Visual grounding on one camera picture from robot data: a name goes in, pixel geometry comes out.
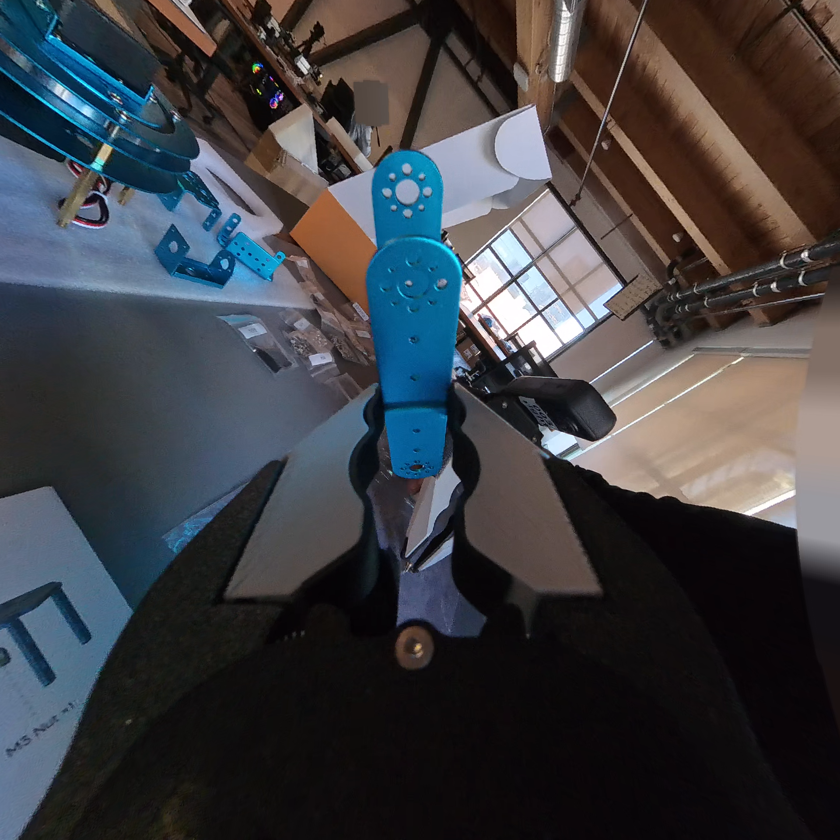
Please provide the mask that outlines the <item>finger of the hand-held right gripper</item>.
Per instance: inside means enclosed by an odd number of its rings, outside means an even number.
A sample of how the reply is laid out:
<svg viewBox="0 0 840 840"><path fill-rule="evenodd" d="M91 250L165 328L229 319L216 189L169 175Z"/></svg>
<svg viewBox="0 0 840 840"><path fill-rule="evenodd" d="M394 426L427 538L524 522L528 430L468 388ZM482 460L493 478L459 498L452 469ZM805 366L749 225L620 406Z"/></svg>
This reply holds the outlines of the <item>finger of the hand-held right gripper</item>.
<svg viewBox="0 0 840 840"><path fill-rule="evenodd" d="M408 560L427 539L434 527L432 507L437 479L427 477L413 483L413 512L408 522L402 559Z"/></svg>
<svg viewBox="0 0 840 840"><path fill-rule="evenodd" d="M433 477L437 479L432 507L434 527L423 545L413 553L415 571L423 571L442 559L444 547L451 545L450 542L446 542L451 533L448 524L453 516L455 503L461 495L460 478L454 470L452 460Z"/></svg>

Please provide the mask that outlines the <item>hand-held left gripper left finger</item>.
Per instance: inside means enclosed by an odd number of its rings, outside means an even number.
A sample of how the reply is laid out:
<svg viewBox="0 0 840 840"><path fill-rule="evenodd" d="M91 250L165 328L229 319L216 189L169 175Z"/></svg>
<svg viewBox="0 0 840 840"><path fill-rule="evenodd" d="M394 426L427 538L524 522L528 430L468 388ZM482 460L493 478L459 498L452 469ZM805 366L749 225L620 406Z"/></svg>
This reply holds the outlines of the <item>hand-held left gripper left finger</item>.
<svg viewBox="0 0 840 840"><path fill-rule="evenodd" d="M380 575L368 489L384 428L376 385L318 426L286 457L224 599L360 603Z"/></svg>

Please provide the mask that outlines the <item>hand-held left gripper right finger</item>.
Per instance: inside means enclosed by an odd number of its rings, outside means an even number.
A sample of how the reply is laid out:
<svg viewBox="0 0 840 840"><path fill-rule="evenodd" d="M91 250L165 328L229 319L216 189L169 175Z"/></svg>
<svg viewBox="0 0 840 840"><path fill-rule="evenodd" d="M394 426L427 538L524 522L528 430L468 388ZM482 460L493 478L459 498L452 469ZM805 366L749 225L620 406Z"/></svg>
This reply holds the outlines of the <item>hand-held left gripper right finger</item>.
<svg viewBox="0 0 840 840"><path fill-rule="evenodd" d="M491 618L513 612L530 633L560 602L598 602L603 585L549 471L550 456L462 385L449 394L458 592Z"/></svg>

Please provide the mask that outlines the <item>white foam sheet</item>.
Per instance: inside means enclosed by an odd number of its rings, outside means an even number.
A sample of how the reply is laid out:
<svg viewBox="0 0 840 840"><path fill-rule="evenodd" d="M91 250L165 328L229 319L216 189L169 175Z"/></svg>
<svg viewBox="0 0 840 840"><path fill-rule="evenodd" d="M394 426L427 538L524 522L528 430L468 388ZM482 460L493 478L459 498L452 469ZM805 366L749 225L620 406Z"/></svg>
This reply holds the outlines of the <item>white foam sheet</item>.
<svg viewBox="0 0 840 840"><path fill-rule="evenodd" d="M152 194L139 192L121 206L109 198L106 227L56 222L56 202L75 179L66 166L2 138L1 275L6 284L96 291L142 297L233 303L252 307L309 308L308 296L285 267L265 280L241 264L222 289L173 277L154 254L176 226L188 255L209 263L218 243L203 221L208 208L185 195L173 212Z"/></svg>

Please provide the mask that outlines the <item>small blue U bracket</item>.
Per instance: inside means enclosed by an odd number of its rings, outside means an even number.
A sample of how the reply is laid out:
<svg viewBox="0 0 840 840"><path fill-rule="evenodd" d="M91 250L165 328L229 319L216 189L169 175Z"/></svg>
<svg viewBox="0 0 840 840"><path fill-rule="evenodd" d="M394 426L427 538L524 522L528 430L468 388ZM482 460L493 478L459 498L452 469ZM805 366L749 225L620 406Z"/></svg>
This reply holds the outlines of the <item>small blue U bracket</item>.
<svg viewBox="0 0 840 840"><path fill-rule="evenodd" d="M189 252L189 244L174 225L167 228L154 248L155 257L169 276L216 289L227 285L234 274L236 262L236 257L229 250L220 249L208 264L190 257Z"/></svg>

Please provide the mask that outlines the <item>wooden edged desk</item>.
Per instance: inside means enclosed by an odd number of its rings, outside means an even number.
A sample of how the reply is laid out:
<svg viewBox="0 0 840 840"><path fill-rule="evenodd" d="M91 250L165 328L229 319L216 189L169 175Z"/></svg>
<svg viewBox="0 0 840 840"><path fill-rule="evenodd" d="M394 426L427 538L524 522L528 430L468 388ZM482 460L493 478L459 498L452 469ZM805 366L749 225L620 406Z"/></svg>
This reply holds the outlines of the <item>wooden edged desk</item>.
<svg viewBox="0 0 840 840"><path fill-rule="evenodd" d="M191 8L183 1L139 1L131 2L134 22L145 25L151 32L172 46L188 45L198 50L203 58L211 59L217 51L217 43L205 29Z"/></svg>

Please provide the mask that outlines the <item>blue perforated bracket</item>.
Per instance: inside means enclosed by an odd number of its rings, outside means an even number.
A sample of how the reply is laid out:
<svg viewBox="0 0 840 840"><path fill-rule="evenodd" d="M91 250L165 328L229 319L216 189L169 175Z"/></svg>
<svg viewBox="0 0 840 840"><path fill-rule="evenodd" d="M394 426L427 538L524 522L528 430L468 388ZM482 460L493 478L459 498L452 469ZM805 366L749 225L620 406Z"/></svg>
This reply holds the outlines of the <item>blue perforated bracket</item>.
<svg viewBox="0 0 840 840"><path fill-rule="evenodd" d="M277 268L286 260L282 251L270 253L262 245L240 230L242 217L232 213L217 235L217 242L224 250L249 270L265 280L272 281Z"/></svg>

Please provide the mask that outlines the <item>pile of small hardware packets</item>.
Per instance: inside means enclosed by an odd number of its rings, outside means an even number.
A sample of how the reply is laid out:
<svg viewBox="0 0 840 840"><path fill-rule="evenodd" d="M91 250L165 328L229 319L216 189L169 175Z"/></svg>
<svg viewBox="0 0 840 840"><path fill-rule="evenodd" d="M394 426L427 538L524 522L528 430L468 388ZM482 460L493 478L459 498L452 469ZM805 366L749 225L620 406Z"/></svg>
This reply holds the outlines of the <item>pile of small hardware packets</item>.
<svg viewBox="0 0 840 840"><path fill-rule="evenodd" d="M301 305L217 319L271 376L299 369L350 402L379 378L370 324L309 257L293 255L284 267L302 294Z"/></svg>

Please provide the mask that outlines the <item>narrow metal air duct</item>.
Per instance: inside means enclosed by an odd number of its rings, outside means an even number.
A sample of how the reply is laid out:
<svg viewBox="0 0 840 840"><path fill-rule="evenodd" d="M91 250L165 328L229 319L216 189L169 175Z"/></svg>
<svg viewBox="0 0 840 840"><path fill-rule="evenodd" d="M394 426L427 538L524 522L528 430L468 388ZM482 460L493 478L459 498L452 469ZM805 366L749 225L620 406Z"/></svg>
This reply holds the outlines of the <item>narrow metal air duct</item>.
<svg viewBox="0 0 840 840"><path fill-rule="evenodd" d="M555 84L571 80L585 7L586 1L553 2L547 75Z"/></svg>

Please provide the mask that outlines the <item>small open cardboard box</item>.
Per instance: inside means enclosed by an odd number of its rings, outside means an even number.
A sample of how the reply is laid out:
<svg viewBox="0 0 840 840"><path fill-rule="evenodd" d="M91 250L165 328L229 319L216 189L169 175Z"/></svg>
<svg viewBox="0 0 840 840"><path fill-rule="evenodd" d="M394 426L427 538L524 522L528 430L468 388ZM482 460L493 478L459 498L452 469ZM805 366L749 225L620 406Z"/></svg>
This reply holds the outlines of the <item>small open cardboard box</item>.
<svg viewBox="0 0 840 840"><path fill-rule="evenodd" d="M314 120L306 106L273 122L245 164L307 206L329 186L319 173Z"/></svg>

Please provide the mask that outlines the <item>black ceiling pipes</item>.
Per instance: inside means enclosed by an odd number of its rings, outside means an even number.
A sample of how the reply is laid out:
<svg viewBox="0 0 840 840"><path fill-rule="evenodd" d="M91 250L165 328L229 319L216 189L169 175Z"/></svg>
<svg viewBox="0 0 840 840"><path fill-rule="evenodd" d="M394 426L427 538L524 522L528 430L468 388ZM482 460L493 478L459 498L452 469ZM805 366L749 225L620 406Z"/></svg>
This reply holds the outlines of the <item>black ceiling pipes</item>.
<svg viewBox="0 0 840 840"><path fill-rule="evenodd" d="M813 245L787 250L772 260L656 296L646 311L654 340L666 348L682 343L691 323L742 312L759 313L789 303L813 301L817 287L838 268L838 231Z"/></svg>

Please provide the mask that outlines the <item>paned window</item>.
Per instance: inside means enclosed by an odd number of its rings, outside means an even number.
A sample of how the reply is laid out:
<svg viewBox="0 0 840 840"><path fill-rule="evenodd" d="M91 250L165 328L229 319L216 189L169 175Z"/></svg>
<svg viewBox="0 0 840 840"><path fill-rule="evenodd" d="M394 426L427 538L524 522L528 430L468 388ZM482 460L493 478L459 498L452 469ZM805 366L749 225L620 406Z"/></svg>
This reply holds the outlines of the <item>paned window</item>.
<svg viewBox="0 0 840 840"><path fill-rule="evenodd" d="M548 186L466 263L461 307L500 350L531 345L551 361L612 316L624 286Z"/></svg>

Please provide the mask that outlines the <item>blue acrylic robot base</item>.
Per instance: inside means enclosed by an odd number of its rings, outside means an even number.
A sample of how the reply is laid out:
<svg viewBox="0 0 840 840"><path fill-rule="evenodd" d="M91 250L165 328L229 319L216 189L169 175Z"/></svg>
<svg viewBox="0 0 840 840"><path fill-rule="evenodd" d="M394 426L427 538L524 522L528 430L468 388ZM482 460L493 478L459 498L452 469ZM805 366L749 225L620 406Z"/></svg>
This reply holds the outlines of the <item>blue acrylic robot base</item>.
<svg viewBox="0 0 840 840"><path fill-rule="evenodd" d="M59 226L102 227L108 195L168 193L199 155L154 84L161 63L118 7L1 2L2 136L68 163L76 182Z"/></svg>

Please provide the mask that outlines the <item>white instruction booklet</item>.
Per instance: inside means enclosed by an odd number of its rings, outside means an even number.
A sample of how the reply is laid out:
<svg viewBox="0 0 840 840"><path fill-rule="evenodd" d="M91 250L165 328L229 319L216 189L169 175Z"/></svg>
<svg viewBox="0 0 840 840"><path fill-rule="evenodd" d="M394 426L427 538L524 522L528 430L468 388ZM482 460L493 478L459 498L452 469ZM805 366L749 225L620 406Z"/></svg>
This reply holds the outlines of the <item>white instruction booklet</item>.
<svg viewBox="0 0 840 840"><path fill-rule="evenodd" d="M54 780L131 609L56 490L1 499L1 838Z"/></svg>

